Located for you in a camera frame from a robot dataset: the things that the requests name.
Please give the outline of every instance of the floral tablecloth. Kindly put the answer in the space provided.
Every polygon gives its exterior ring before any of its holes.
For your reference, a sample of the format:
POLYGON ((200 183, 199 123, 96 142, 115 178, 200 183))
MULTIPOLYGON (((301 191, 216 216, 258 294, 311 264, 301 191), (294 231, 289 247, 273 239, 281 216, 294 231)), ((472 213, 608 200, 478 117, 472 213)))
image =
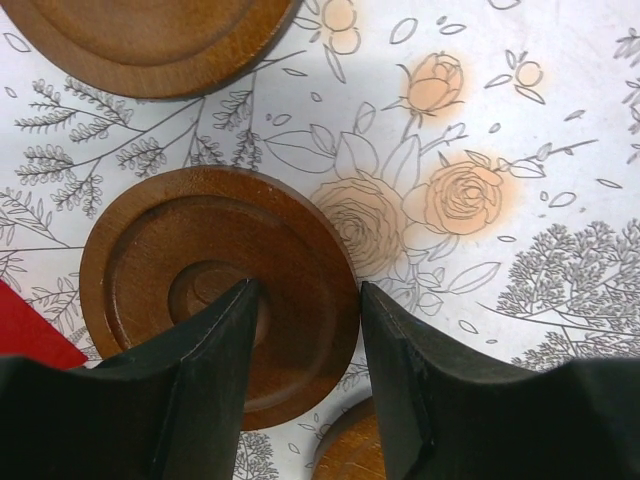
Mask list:
MULTIPOLYGON (((1 13, 0 277, 98 361, 77 272, 105 205, 236 165, 311 198, 361 279, 479 351, 639 355, 636 28, 627 0, 305 0, 247 76, 154 102, 68 77, 1 13)), ((235 478, 310 478, 369 392, 360 346, 317 408, 242 435, 235 478)))

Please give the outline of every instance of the wooden coaster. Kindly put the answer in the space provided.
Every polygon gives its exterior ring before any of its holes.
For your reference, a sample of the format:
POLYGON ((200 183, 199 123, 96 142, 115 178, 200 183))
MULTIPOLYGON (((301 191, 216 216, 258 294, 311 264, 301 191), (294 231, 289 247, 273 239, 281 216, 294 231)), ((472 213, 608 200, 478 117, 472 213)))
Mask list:
POLYGON ((45 57, 96 88, 167 98, 223 86, 256 64, 300 0, 4 0, 45 57))
POLYGON ((373 398, 336 420, 318 445, 315 462, 313 480, 387 478, 373 398))
POLYGON ((98 219, 80 266, 80 300, 109 357, 184 321, 243 278, 264 287, 244 430, 317 405, 349 365, 358 290, 322 214, 246 170, 196 167, 152 177, 98 219))

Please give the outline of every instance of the rose illustration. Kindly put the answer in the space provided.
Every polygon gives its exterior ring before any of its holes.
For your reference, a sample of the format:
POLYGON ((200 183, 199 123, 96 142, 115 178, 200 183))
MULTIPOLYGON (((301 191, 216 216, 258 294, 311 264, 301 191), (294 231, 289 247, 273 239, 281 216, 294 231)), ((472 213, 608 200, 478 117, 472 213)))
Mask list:
POLYGON ((417 113, 433 112, 453 104, 464 83, 460 62, 449 55, 432 53, 409 77, 407 101, 417 113))
POLYGON ((393 263, 402 251, 407 226, 402 199, 385 182, 360 172, 323 184, 311 201, 338 231, 358 277, 371 277, 393 263))
POLYGON ((502 208, 502 178, 475 162, 439 169, 429 184, 407 194, 403 209, 437 233, 469 235, 491 224, 502 208))

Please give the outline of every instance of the tree illustration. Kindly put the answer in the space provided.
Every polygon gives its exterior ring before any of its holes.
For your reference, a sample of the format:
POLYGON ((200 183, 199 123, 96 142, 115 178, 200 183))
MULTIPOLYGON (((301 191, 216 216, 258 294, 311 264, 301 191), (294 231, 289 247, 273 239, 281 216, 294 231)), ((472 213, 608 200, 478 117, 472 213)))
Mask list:
POLYGON ((242 432, 238 442, 234 480, 277 480, 278 470, 271 458, 269 436, 260 432, 242 432))
POLYGON ((496 313, 555 326, 513 363, 545 371, 572 358, 640 356, 640 222, 553 225, 516 255, 496 313))

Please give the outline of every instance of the raised rim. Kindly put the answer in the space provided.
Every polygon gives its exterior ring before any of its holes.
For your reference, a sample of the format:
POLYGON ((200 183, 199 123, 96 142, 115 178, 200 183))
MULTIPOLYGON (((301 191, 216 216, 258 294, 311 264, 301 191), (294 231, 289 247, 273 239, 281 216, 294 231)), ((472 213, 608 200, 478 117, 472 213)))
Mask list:
POLYGON ((157 66, 123 65, 85 50, 51 25, 31 0, 5 0, 2 7, 27 40, 69 75, 116 95, 166 99, 222 88, 259 63, 280 40, 302 4, 302 0, 289 0, 282 15, 264 14, 275 10, 269 6, 277 6, 280 1, 255 1, 220 41, 186 59, 157 66), (250 36, 244 33, 251 25, 265 22, 270 23, 268 33, 250 36), (234 44, 242 45, 237 55, 223 55, 234 44), (225 62, 215 61, 220 57, 225 62))
POLYGON ((260 191, 257 189, 259 187, 272 188, 293 200, 291 202, 291 213, 286 217, 282 217, 283 221, 286 222, 290 219, 293 223, 296 215, 302 212, 305 214, 311 213, 312 217, 306 215, 306 218, 313 218, 313 222, 317 222, 317 225, 314 227, 313 236, 309 236, 305 241, 313 242, 321 235, 325 235, 326 240, 328 236, 332 246, 330 251, 323 252, 322 255, 340 258, 342 265, 337 266, 338 271, 336 274, 348 274, 353 278, 351 293, 341 292, 342 304, 337 306, 339 309, 338 314, 341 317, 336 322, 332 349, 318 373, 307 385, 287 400, 272 407, 245 412, 243 429, 255 430, 292 420, 320 403, 333 391, 348 368, 358 339, 360 327, 358 287, 348 252, 329 221, 309 200, 275 179, 260 173, 232 167, 191 167, 151 177, 117 197, 105 209, 94 225, 89 234, 80 263, 79 293, 85 323, 98 352, 105 358, 122 352, 122 348, 114 338, 109 325, 108 309, 106 308, 109 302, 108 289, 107 285, 103 284, 112 250, 121 234, 141 214, 163 203, 167 198, 194 194, 214 194, 248 201, 245 198, 247 194, 244 192, 240 194, 235 192, 235 194, 227 195, 225 191, 227 190, 226 185, 229 185, 228 179, 237 175, 253 179, 256 192, 260 191), (160 185, 163 187, 162 197, 158 193, 160 185), (123 209, 127 211, 127 218, 123 218, 123 209))

